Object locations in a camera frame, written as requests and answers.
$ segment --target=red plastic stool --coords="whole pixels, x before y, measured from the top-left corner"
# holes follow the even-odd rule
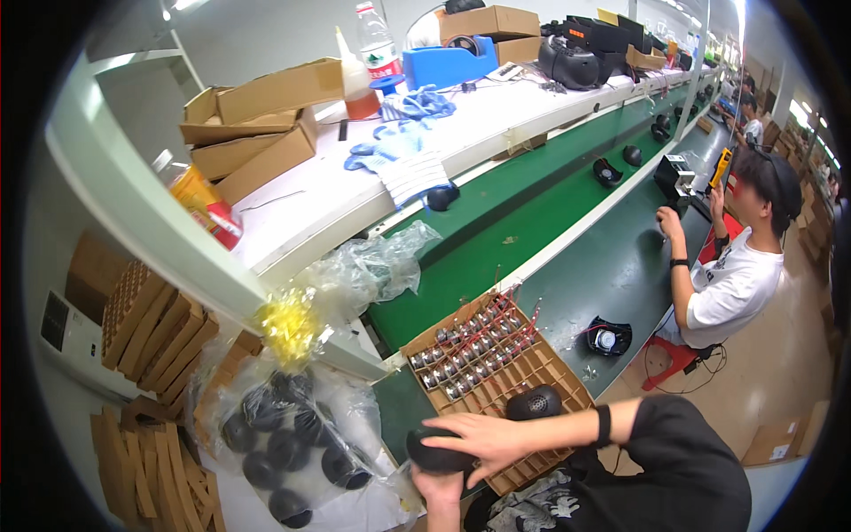
[[[697,358],[697,351],[692,349],[689,346],[675,346],[670,343],[668,340],[660,338],[659,336],[653,336],[648,340],[647,344],[644,345],[645,348],[650,346],[659,346],[665,351],[667,351],[668,355],[671,356],[671,367],[663,371],[658,375],[654,375],[652,377],[648,377],[644,384],[642,384],[641,389],[645,392],[649,392],[653,390],[659,384],[665,382],[665,379],[674,375],[677,371],[683,371],[686,369],[686,366],[691,364]]]

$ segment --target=white workbench shelf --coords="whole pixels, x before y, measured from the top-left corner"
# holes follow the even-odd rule
[[[703,73],[712,72],[704,66]],[[612,77],[600,89],[554,94],[524,80],[496,86],[482,80],[476,92],[447,94],[458,105],[451,117],[437,120],[431,148],[441,154],[443,167],[454,178],[482,161],[558,126],[597,110],[688,82],[693,73],[650,72],[634,83],[628,76]],[[348,139],[338,141],[345,118],[340,102],[317,114],[321,125],[317,155],[254,191],[234,207],[256,207],[270,200],[295,196],[243,212],[245,234],[232,253],[270,285],[289,280],[305,266],[362,229],[391,214],[390,195],[375,174],[348,171],[343,162],[354,145],[372,140],[380,120],[349,122]]]

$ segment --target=green conveyor belt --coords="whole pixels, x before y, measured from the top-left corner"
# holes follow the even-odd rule
[[[623,146],[635,144],[644,160],[650,159],[663,145],[650,136],[649,120],[681,105],[684,96],[685,89],[673,89],[655,107],[640,100],[597,117],[467,183],[449,211],[423,210],[396,227],[394,231],[423,220],[444,240],[428,249],[421,261],[424,269],[417,295],[406,291],[368,310],[391,350],[454,312],[460,298],[478,297],[610,194],[614,189],[602,187],[591,172],[596,155],[624,172],[622,183],[629,180],[638,169],[623,161]],[[637,132],[619,137],[630,130]],[[524,189],[528,195],[534,184],[539,188],[533,197],[512,204]]]

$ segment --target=paper label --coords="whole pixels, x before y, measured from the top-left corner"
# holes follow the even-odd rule
[[[779,460],[786,456],[786,451],[789,450],[789,444],[786,445],[778,445],[771,451],[771,456],[769,456],[768,461]]]

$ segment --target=tabletop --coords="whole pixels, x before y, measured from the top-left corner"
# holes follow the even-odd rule
[[[711,133],[694,128],[674,152],[692,152],[694,166],[709,172],[729,132],[715,124]],[[701,188],[708,175],[699,175]],[[580,377],[585,366],[597,370],[597,378],[585,382],[599,397],[620,371],[635,357],[671,304],[670,244],[663,241],[655,210],[664,198],[652,175],[609,210],[594,226],[523,284],[519,305],[528,312],[539,297],[539,326],[559,356]],[[689,261],[694,263],[710,230],[710,223],[695,209],[683,217]],[[623,357],[606,358],[574,347],[573,336],[596,315],[616,323],[629,323],[633,341]],[[381,408],[382,439],[401,463],[407,459],[405,437],[420,421],[437,415],[406,366],[373,386]]]

